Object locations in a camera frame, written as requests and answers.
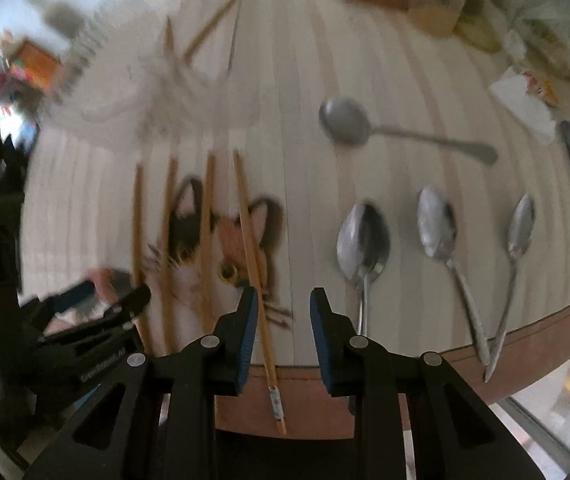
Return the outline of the large steel spoon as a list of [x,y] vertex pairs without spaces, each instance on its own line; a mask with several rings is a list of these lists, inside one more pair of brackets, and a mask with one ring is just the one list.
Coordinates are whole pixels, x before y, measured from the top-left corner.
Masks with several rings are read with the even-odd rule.
[[390,255],[390,234],[381,211],[370,200],[351,208],[336,242],[338,266],[359,296],[357,334],[369,336],[371,286],[384,271]]

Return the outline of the small steel spoon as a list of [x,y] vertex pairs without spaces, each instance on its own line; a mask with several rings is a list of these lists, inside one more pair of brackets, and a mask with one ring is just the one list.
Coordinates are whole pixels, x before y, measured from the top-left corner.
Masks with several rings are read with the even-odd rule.
[[510,262],[510,279],[506,305],[503,308],[500,323],[492,341],[489,363],[486,365],[484,382],[490,382],[498,366],[501,352],[508,333],[508,322],[513,306],[520,259],[526,254],[532,241],[532,230],[536,221],[535,203],[532,196],[524,194],[518,201],[506,235],[506,251]]

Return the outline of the crosswise steel spoon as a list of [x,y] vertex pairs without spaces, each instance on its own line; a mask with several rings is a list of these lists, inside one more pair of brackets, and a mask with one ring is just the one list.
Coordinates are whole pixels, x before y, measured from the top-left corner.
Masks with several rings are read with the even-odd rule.
[[397,126],[374,125],[357,101],[343,96],[327,99],[320,105],[319,121],[332,142],[339,145],[362,146],[371,136],[379,134],[449,148],[487,166],[494,165],[499,158],[498,151],[487,143],[451,140]]

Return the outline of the clear plastic utensil tray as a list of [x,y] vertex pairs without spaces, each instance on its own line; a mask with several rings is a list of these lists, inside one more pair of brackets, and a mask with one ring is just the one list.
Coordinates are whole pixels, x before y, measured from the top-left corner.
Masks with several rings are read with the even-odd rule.
[[[76,34],[38,111],[47,139],[112,152],[258,120],[259,0],[238,0],[189,66],[182,55],[227,0],[104,0]],[[163,56],[170,16],[172,60]]]

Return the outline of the white paper sheet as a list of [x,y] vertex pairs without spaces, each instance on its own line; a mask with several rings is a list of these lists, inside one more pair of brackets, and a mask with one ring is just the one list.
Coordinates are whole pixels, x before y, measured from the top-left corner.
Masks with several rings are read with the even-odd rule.
[[553,142],[556,121],[544,100],[544,85],[532,72],[515,72],[510,67],[488,90],[537,141],[544,145]]

